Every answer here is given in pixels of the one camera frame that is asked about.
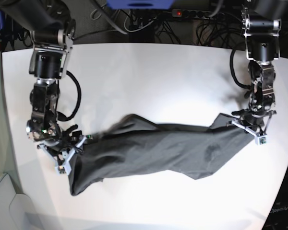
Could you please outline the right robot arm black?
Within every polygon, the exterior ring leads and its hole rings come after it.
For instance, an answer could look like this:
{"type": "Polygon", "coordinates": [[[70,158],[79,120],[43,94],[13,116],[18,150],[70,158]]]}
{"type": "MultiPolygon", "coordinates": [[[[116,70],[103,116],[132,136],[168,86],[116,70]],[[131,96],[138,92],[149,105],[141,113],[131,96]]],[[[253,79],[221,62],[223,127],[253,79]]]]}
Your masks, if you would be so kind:
{"type": "Polygon", "coordinates": [[[61,0],[0,0],[0,9],[30,32],[33,53],[29,74],[36,78],[30,93],[31,118],[27,134],[46,152],[57,157],[70,149],[69,132],[57,121],[66,120],[57,111],[59,81],[67,73],[75,20],[61,0]]]}

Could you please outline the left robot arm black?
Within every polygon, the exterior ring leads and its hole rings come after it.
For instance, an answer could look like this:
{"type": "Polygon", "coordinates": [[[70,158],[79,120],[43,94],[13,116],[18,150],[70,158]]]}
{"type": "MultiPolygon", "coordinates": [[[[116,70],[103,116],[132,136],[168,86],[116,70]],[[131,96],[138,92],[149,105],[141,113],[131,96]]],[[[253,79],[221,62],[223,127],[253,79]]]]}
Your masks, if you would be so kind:
{"type": "Polygon", "coordinates": [[[250,125],[264,124],[275,105],[273,61],[280,58],[279,35],[288,0],[246,0],[241,10],[246,58],[251,77],[247,110],[241,116],[250,125]]]}

